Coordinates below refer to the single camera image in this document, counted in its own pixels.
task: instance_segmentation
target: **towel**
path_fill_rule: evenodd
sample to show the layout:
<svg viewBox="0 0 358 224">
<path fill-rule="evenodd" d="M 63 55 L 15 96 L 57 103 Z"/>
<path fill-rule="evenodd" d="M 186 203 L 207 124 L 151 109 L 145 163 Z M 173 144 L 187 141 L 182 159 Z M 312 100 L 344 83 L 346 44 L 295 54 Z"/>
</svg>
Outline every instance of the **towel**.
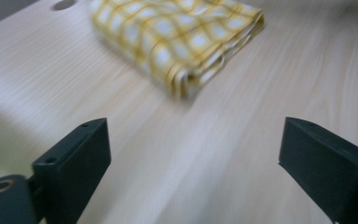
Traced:
<svg viewBox="0 0 358 224">
<path fill-rule="evenodd" d="M 178 97 L 194 96 L 264 25 L 232 0 L 94 0 L 92 24 L 109 45 Z"/>
</svg>

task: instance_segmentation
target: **checkered fabric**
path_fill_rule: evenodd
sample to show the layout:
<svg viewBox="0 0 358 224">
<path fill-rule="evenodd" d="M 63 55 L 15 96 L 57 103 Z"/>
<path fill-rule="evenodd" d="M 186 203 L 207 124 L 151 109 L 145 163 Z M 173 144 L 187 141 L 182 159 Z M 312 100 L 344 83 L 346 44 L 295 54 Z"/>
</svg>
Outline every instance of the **checkered fabric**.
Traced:
<svg viewBox="0 0 358 224">
<path fill-rule="evenodd" d="M 94 0 L 110 45 L 176 96 L 194 95 L 263 27 L 259 8 L 232 0 Z"/>
</svg>

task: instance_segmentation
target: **wooden table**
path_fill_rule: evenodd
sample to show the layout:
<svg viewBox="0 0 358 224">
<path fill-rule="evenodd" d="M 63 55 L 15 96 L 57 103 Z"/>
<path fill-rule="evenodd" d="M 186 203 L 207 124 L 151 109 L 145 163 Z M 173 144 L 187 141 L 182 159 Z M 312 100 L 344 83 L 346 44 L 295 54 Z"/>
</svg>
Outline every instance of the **wooden table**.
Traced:
<svg viewBox="0 0 358 224">
<path fill-rule="evenodd" d="M 0 176 L 108 118 L 113 162 L 79 223 L 330 223 L 278 165 L 285 117 L 358 146 L 358 1 L 250 0 L 266 28 L 193 101 L 96 38 L 88 1 L 0 22 Z"/>
</svg>

